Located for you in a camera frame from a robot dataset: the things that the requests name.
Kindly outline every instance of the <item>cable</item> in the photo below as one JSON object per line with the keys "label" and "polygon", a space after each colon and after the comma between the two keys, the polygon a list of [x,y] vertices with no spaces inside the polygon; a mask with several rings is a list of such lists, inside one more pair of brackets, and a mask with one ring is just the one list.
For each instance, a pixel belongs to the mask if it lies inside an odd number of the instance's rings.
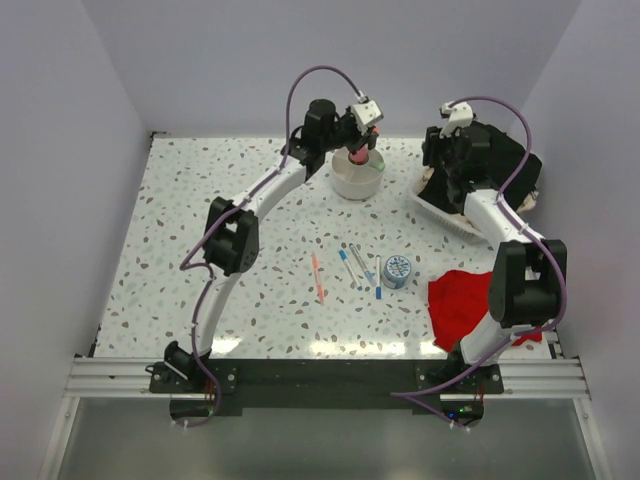
{"label": "cable", "polygon": [[[551,267],[553,268],[553,271],[556,274],[556,277],[558,279],[558,283],[560,284],[560,308],[558,310],[558,315],[556,316],[556,318],[546,326],[535,328],[533,330],[529,330],[526,332],[515,333],[514,335],[521,337],[525,335],[534,335],[537,333],[548,332],[558,326],[558,324],[562,321],[565,315],[565,312],[567,310],[567,285],[564,279],[564,275],[562,274],[562,269],[560,268],[560,265],[558,264],[554,256],[551,254],[549,249],[544,245],[544,243],[542,243],[542,241],[531,232],[531,230],[527,225],[522,224],[517,218],[517,216],[514,216],[510,212],[510,209],[504,204],[505,190],[509,187],[511,182],[513,182],[513,180],[518,176],[520,171],[524,168],[527,160],[529,159],[529,155],[531,154],[531,128],[529,127],[529,124],[527,123],[524,116],[514,106],[512,106],[511,104],[503,100],[500,100],[499,98],[494,98],[489,96],[465,97],[465,98],[461,98],[460,100],[456,100],[455,102],[450,104],[450,106],[455,106],[462,102],[471,102],[476,100],[487,101],[487,102],[497,103],[498,105],[502,105],[503,107],[513,112],[518,117],[518,120],[520,120],[520,122],[522,123],[522,126],[524,127],[524,131],[527,137],[527,140],[526,140],[527,143],[526,143],[524,155],[522,156],[522,160],[520,160],[520,164],[511,173],[509,178],[507,178],[507,180],[502,184],[502,186],[498,190],[498,193],[496,195],[496,204],[500,209],[500,211],[503,213],[503,215],[507,218],[507,220],[509,220],[509,222],[516,229],[518,229],[519,231],[522,231],[523,235],[526,236],[529,240],[531,240],[531,242],[533,242],[542,251],[544,256],[547,258],[547,260],[551,264]],[[480,358],[480,360],[478,360],[476,363],[471,365],[464,372],[453,377],[451,380],[448,380],[435,387],[427,388],[426,390],[420,390],[417,392],[402,392],[402,393],[393,392],[391,393],[391,396],[404,398],[406,400],[416,403],[415,398],[413,397],[438,393],[446,388],[451,387],[452,385],[455,385],[456,383],[460,382],[461,380],[465,379],[466,377],[471,375],[473,372],[475,372],[484,362],[486,362],[489,358],[495,355],[496,352],[500,351],[505,346],[511,344],[512,341],[513,340],[510,337],[505,338],[503,341],[499,342],[494,348],[490,349],[489,352],[484,354]]]}
{"label": "cable", "polygon": [[218,411],[220,410],[221,402],[222,402],[222,388],[220,386],[220,382],[213,375],[213,373],[211,373],[209,371],[209,369],[204,365],[204,363],[200,359],[200,355],[198,353],[198,346],[196,344],[196,338],[197,338],[196,337],[196,327],[198,326],[198,314],[200,312],[200,308],[202,306],[202,303],[204,302],[204,299],[207,296],[207,293],[209,292],[209,288],[211,287],[213,282],[216,280],[216,276],[215,276],[215,273],[213,271],[213,268],[211,268],[211,266],[209,264],[204,263],[204,262],[199,262],[199,263],[189,263],[189,262],[191,262],[191,260],[196,255],[196,253],[198,253],[198,251],[204,246],[204,244],[207,243],[207,241],[211,238],[211,236],[218,230],[218,228],[220,228],[220,226],[229,217],[231,217],[232,215],[235,215],[237,212],[239,212],[245,205],[247,205],[251,201],[251,199],[260,190],[262,190],[262,188],[264,188],[265,185],[267,185],[271,180],[273,180],[282,171],[282,169],[284,168],[285,164],[287,163],[287,159],[289,157],[289,149],[291,148],[291,146],[290,146],[290,143],[291,143],[291,101],[293,99],[293,93],[295,92],[296,88],[298,87],[298,84],[302,81],[302,79],[304,77],[306,77],[310,73],[315,72],[317,70],[329,70],[331,72],[337,73],[338,75],[340,75],[342,78],[344,78],[347,81],[347,83],[355,91],[356,96],[358,96],[358,98],[360,98],[362,96],[362,92],[358,89],[356,84],[353,82],[353,80],[351,80],[351,78],[349,78],[349,76],[346,73],[344,73],[342,70],[339,70],[338,68],[332,67],[330,65],[316,65],[315,67],[308,68],[307,70],[302,72],[300,75],[298,75],[298,77],[294,80],[293,84],[291,85],[291,88],[289,89],[289,95],[287,96],[287,104],[286,104],[286,108],[285,108],[286,143],[285,143],[285,147],[284,147],[284,154],[282,155],[282,160],[280,161],[280,164],[278,165],[278,167],[275,170],[273,170],[269,175],[267,175],[264,178],[264,180],[262,180],[258,185],[256,185],[249,192],[249,194],[240,202],[240,204],[238,206],[233,207],[228,212],[222,214],[213,223],[213,225],[211,225],[211,227],[209,227],[207,229],[207,231],[205,232],[204,236],[198,241],[198,243],[196,243],[196,245],[191,249],[191,251],[187,254],[187,256],[184,258],[184,260],[180,264],[179,268],[183,272],[187,271],[187,270],[191,270],[192,268],[206,268],[209,271],[209,279],[205,283],[205,285],[204,285],[204,287],[202,289],[202,292],[200,293],[200,296],[198,297],[198,300],[196,301],[196,305],[195,305],[195,307],[193,309],[193,316],[191,318],[191,349],[192,349],[193,358],[195,359],[196,364],[198,365],[198,368],[200,368],[200,370],[202,370],[202,372],[204,372],[204,374],[207,376],[207,378],[215,385],[215,406],[214,406],[213,411],[211,412],[211,414],[209,416],[205,417],[204,419],[198,420],[198,421],[196,421],[194,423],[189,423],[188,421],[185,421],[185,423],[184,423],[184,427],[185,428],[198,427],[200,425],[204,425],[205,423],[207,423],[209,421],[209,419],[211,419],[211,417],[213,417],[216,413],[218,413]]}

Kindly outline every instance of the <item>white table surface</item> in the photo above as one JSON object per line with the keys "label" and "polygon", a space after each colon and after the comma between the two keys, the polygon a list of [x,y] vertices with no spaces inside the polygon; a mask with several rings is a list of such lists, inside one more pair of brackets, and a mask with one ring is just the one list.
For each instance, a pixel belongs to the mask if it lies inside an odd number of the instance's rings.
{"label": "white table surface", "polygon": [[[421,142],[379,140],[387,169],[381,190],[367,201],[339,197],[325,165],[271,212],[260,226],[260,256],[218,324],[213,356],[446,357],[433,346],[427,284],[452,269],[489,271],[494,252],[486,243],[468,244],[410,200],[410,185],[422,170]],[[155,138],[96,357],[161,357],[189,328],[206,272],[180,272],[178,265],[203,234],[210,201],[251,184],[280,158],[283,143],[280,138]],[[383,289],[382,300],[373,291],[351,288],[338,254],[350,242],[361,247],[370,267],[375,254],[409,258],[407,285]],[[325,306],[317,302],[312,252],[323,269]],[[546,342],[527,341],[503,358],[547,359],[550,353]]]}

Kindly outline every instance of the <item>orange marker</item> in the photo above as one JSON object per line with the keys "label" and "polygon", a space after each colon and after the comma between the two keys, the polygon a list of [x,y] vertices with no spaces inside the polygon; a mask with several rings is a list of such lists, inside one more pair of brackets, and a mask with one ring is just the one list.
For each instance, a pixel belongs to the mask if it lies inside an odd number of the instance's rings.
{"label": "orange marker", "polygon": [[316,257],[315,253],[311,254],[311,262],[313,263],[313,274],[316,277],[316,287],[318,288],[320,305],[324,305],[324,289],[322,288],[322,280],[320,280],[320,270],[318,270],[318,257]]}

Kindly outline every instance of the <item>speckled tabletop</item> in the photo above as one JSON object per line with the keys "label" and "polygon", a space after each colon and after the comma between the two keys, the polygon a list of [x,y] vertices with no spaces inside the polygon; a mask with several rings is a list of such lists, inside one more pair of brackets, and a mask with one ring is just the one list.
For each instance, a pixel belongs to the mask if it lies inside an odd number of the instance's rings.
{"label": "speckled tabletop", "polygon": [[[156,138],[95,356],[161,357],[187,330],[206,280],[180,272],[203,234],[211,200],[233,196],[280,157],[282,139]],[[380,139],[387,169],[379,192],[364,202],[339,197],[325,165],[293,191],[260,227],[260,256],[232,292],[213,342],[213,356],[243,358],[444,358],[433,345],[427,284],[451,269],[486,272],[494,252],[470,245],[429,220],[407,194],[420,175],[420,139]],[[358,291],[338,254],[353,242],[365,260],[406,256],[407,285],[376,300]],[[326,303],[317,302],[311,253],[318,256]],[[505,358],[550,358],[545,343],[512,347]]]}

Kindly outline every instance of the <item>white metal frame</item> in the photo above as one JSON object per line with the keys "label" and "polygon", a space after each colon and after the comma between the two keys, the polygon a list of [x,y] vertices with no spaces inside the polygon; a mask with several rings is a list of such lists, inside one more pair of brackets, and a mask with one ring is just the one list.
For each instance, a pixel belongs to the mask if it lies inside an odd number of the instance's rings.
{"label": "white metal frame", "polygon": [[[55,480],[71,436],[82,398],[202,398],[194,394],[153,394],[145,367],[160,359],[77,358],[64,391],[39,480]],[[485,395],[488,400],[571,399],[597,480],[613,478],[604,445],[595,425],[591,400],[580,360],[502,360],[499,362],[505,393]],[[442,395],[462,400],[470,395]]]}

